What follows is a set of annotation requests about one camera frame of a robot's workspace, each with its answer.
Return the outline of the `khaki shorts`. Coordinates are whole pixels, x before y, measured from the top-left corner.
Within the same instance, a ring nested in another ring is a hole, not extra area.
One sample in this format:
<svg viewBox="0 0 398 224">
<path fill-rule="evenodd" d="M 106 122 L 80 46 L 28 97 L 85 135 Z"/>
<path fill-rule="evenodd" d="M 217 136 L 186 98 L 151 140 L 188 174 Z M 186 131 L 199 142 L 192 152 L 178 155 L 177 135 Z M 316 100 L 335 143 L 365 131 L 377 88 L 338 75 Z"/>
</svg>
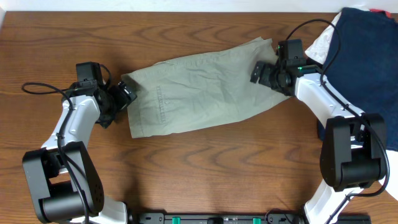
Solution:
<svg viewBox="0 0 398 224">
<path fill-rule="evenodd" d="M 128 106 L 131 136 L 184 133 L 235 123 L 287 99 L 251 83 L 256 62 L 275 63 L 271 39 L 258 37 L 232 49 L 158 62 L 124 74 L 137 98 Z"/>
</svg>

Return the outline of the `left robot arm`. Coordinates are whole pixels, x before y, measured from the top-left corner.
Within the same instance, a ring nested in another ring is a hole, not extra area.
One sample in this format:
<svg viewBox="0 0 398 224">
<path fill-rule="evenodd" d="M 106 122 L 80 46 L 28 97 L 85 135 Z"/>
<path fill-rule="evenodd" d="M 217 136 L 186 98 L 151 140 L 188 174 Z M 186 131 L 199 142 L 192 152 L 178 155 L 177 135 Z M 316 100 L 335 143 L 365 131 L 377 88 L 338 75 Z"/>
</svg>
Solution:
<svg viewBox="0 0 398 224">
<path fill-rule="evenodd" d="M 124 202 L 105 196 L 86 147 L 93 126 L 107 127 L 136 94 L 124 82 L 107 87 L 85 81 L 65 90 L 48 88 L 62 94 L 62 115 L 41 148 L 22 158 L 37 218 L 41 223 L 134 223 Z"/>
</svg>

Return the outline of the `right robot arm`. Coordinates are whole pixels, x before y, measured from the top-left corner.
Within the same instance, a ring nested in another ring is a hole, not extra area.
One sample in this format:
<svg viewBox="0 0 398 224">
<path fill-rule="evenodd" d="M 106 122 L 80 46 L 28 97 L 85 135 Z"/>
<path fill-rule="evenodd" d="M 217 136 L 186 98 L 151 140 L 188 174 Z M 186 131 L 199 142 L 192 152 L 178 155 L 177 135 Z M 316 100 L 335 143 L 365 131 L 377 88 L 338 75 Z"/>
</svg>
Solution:
<svg viewBox="0 0 398 224">
<path fill-rule="evenodd" d="M 386 125 L 379 114 L 353 106 L 328 82 L 322 69 L 292 62 L 256 62 L 250 81 L 305 103 L 325 129 L 320 154 L 322 182 L 303 206 L 294 223 L 338 223 L 338 217 L 354 197 L 374 197 L 363 190 L 391 173 L 385 150 Z"/>
</svg>

